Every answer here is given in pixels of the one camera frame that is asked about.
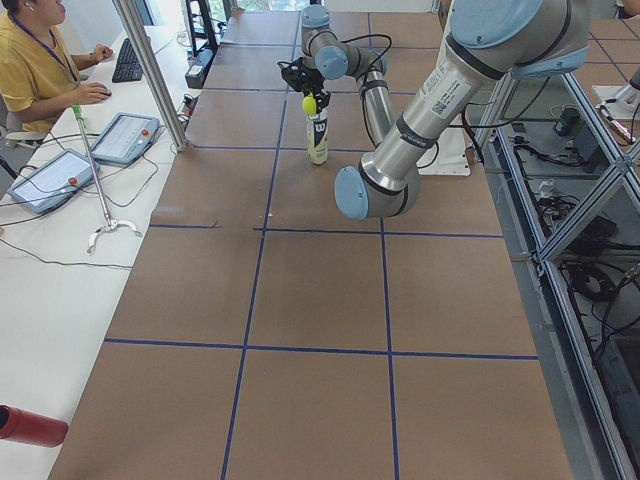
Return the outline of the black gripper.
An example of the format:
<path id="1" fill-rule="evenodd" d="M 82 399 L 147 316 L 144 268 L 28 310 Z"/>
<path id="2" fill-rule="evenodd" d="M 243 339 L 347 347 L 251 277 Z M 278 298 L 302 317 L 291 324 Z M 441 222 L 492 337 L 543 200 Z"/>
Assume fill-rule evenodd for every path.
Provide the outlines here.
<path id="1" fill-rule="evenodd" d="M 316 112 L 321 113 L 330 103 L 330 93 L 324 87 L 324 77 L 315 68 L 303 68 L 300 73 L 301 92 L 311 94 L 315 100 Z"/>

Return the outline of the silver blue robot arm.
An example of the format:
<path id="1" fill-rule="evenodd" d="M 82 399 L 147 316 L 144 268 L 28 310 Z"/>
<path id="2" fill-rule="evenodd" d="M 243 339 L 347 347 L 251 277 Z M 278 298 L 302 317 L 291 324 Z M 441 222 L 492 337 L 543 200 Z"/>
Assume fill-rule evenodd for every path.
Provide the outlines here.
<path id="1" fill-rule="evenodd" d="M 334 197 L 351 219 L 392 217 L 415 203 L 417 163 L 477 90 L 515 79 L 571 72 L 586 60 L 589 1 L 455 1 L 442 56 L 398 118 L 374 111 L 375 149 L 341 169 Z"/>

